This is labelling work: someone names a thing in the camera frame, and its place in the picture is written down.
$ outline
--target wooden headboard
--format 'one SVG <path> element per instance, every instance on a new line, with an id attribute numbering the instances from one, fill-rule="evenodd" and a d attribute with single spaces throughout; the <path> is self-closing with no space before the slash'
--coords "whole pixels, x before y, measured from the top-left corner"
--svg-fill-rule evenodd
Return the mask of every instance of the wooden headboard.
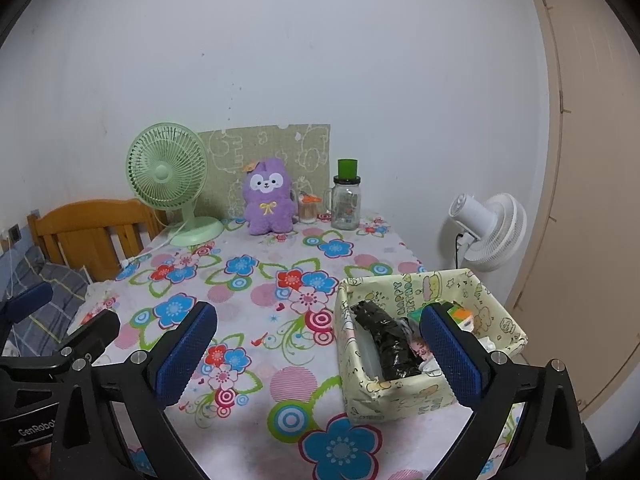
<path id="1" fill-rule="evenodd" d="M 166 224 L 164 212 L 157 213 Z M 103 281 L 120 272 L 109 228 L 118 235 L 124 255 L 131 258 L 143 248 L 139 225 L 146 227 L 153 240 L 162 230 L 158 218 L 153 209 L 133 199 L 75 202 L 42 218 L 29 215 L 27 220 L 33 242 L 50 261 L 64 265 L 66 258 L 70 267 L 85 266 L 94 280 Z"/>

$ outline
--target white fan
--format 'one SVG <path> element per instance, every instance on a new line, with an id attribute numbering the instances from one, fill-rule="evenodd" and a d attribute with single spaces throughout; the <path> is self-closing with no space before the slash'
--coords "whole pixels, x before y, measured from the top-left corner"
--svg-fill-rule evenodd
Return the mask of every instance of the white fan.
<path id="1" fill-rule="evenodd" d="M 459 195 L 449 208 L 449 217 L 465 231 L 456 241 L 460 260 L 480 272 L 505 264 L 527 230 L 524 208 L 508 193 L 492 196 L 483 204 L 471 195 Z"/>

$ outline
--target door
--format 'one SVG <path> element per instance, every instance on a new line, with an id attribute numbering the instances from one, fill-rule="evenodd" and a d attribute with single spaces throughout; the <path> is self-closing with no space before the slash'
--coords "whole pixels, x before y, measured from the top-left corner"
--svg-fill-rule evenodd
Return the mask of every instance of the door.
<path id="1" fill-rule="evenodd" d="M 513 314 L 530 364 L 565 362 L 584 418 L 640 355 L 640 55 L 604 0 L 542 1 L 559 68 L 558 172 Z"/>

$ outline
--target door frame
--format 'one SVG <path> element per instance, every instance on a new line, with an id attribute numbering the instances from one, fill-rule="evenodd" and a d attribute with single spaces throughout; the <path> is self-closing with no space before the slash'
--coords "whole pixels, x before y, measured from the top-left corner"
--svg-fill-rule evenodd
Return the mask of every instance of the door frame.
<path id="1" fill-rule="evenodd" d="M 506 308 L 512 312 L 518 309 L 518 300 L 522 295 L 524 286 L 529 278 L 530 272 L 535 263 L 542 239 L 548 222 L 556 221 L 551 218 L 551 205 L 556 191 L 556 181 L 558 179 L 558 167 L 560 163 L 560 149 L 562 141 L 562 97 L 561 97 L 561 75 L 559 69 L 558 52 L 556 50 L 556 40 L 548 9 L 544 0 L 533 0 L 540 20 L 543 43 L 545 45 L 546 65 L 549 83 L 549 142 L 546 155 L 546 169 L 540 195 L 540 204 L 534 221 L 531 238 L 527 246 L 520 270 L 507 298 Z M 585 406 L 580 406 L 580 417 L 586 420 L 593 415 L 604 402 L 625 382 L 631 372 L 640 362 L 640 333 L 638 333 L 638 345 L 633 350 L 629 358 L 622 365 L 620 370 L 613 376 L 607 385 L 597 393 L 597 395 Z"/>

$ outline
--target green cap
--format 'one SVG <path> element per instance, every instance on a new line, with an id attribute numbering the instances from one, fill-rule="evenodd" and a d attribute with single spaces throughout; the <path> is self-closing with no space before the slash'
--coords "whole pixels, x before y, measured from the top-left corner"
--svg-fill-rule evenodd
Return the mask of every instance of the green cap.
<path id="1" fill-rule="evenodd" d="M 338 178 L 353 180 L 358 176 L 358 161 L 355 158 L 338 159 Z"/>

